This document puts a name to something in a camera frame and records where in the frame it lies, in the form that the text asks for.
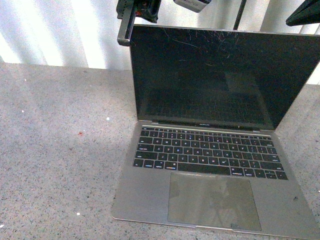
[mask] key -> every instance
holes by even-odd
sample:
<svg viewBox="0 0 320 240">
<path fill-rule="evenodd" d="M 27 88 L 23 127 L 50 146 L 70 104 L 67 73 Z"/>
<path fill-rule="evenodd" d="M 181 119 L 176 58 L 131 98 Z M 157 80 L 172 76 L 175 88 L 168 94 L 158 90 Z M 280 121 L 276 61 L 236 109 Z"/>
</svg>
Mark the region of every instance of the key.
<svg viewBox="0 0 320 240">
<path fill-rule="evenodd" d="M 164 161 L 154 161 L 154 168 L 155 169 L 163 169 L 165 165 Z"/>
<path fill-rule="evenodd" d="M 251 168 L 244 168 L 244 175 L 247 177 L 254 177 L 255 176 L 255 172 L 253 169 Z"/>
<path fill-rule="evenodd" d="M 135 167 L 142 167 L 144 165 L 143 159 L 135 159 L 133 162 L 133 166 Z"/>
<path fill-rule="evenodd" d="M 154 150 L 154 146 L 148 144 L 138 144 L 138 150 L 152 152 Z"/>
<path fill-rule="evenodd" d="M 275 162 L 279 163 L 280 159 L 277 155 L 267 155 L 267 154 L 262 154 L 263 160 L 267 162 Z"/>
<path fill-rule="evenodd" d="M 172 161 L 166 161 L 164 164 L 165 169 L 177 170 L 177 163 Z"/>
<path fill-rule="evenodd" d="M 137 151 L 135 153 L 136 159 L 157 159 L 157 153 L 156 152 L 148 152 L 148 151 Z"/>
<path fill-rule="evenodd" d="M 141 136 L 139 138 L 139 143 L 140 144 L 152 144 L 152 137 Z"/>
<path fill-rule="evenodd" d="M 261 168 L 262 169 L 267 169 L 267 170 L 279 170 L 283 171 L 284 168 L 282 167 L 281 163 L 278 162 L 266 162 L 266 161 L 261 161 L 260 162 Z"/>
<path fill-rule="evenodd" d="M 152 169 L 154 167 L 154 161 L 153 160 L 144 160 L 143 167 Z"/>
<path fill-rule="evenodd" d="M 231 167 L 231 174 L 236 176 L 243 176 L 244 171 L 239 167 Z"/>
<path fill-rule="evenodd" d="M 230 175 L 230 169 L 227 166 L 179 163 L 178 170 L 193 173 Z"/>
</svg>

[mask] black object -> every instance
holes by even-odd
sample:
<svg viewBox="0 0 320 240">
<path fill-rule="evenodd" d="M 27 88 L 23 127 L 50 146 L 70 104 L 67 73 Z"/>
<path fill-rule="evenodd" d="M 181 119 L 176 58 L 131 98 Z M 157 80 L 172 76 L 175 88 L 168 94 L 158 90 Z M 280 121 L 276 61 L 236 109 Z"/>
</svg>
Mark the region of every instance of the black object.
<svg viewBox="0 0 320 240">
<path fill-rule="evenodd" d="M 238 11 L 238 14 L 237 14 L 236 19 L 235 19 L 233 30 L 238 30 L 239 23 L 240 23 L 242 14 L 244 13 L 244 9 L 245 9 L 246 3 L 247 3 L 247 0 L 242 0 L 241 3 L 240 3 L 239 11 Z"/>
<path fill-rule="evenodd" d="M 117 18 L 122 19 L 117 41 L 130 46 L 130 38 L 136 17 L 157 23 L 161 0 L 119 0 L 116 6 Z"/>
<path fill-rule="evenodd" d="M 288 26 L 320 23 L 320 0 L 305 0 L 285 23 Z"/>
</svg>

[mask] space bar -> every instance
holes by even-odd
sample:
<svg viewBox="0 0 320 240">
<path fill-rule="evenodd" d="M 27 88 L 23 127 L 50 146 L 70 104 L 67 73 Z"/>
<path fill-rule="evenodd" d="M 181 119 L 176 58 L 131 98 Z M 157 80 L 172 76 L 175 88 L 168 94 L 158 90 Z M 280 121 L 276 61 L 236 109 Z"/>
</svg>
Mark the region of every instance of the space bar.
<svg viewBox="0 0 320 240">
<path fill-rule="evenodd" d="M 230 168 L 227 166 L 211 166 L 211 165 L 188 164 L 188 163 L 179 162 L 178 170 L 193 172 L 193 173 L 230 175 Z"/>
</svg>

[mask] trackpad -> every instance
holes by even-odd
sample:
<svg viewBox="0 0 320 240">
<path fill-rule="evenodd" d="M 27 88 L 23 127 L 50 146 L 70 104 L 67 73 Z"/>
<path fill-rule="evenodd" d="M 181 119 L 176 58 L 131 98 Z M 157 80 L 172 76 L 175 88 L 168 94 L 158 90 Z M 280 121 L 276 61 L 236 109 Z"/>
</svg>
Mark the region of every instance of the trackpad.
<svg viewBox="0 0 320 240">
<path fill-rule="evenodd" d="M 250 181 L 237 177 L 173 172 L 168 221 L 261 231 Z"/>
</svg>

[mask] laptop lid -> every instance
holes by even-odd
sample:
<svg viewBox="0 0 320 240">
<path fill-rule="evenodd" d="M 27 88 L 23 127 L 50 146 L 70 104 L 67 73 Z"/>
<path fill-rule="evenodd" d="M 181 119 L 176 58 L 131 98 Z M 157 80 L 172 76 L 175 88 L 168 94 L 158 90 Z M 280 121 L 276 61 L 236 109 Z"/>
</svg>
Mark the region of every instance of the laptop lid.
<svg viewBox="0 0 320 240">
<path fill-rule="evenodd" d="M 139 120 L 275 130 L 320 60 L 318 35 L 135 25 Z"/>
</svg>

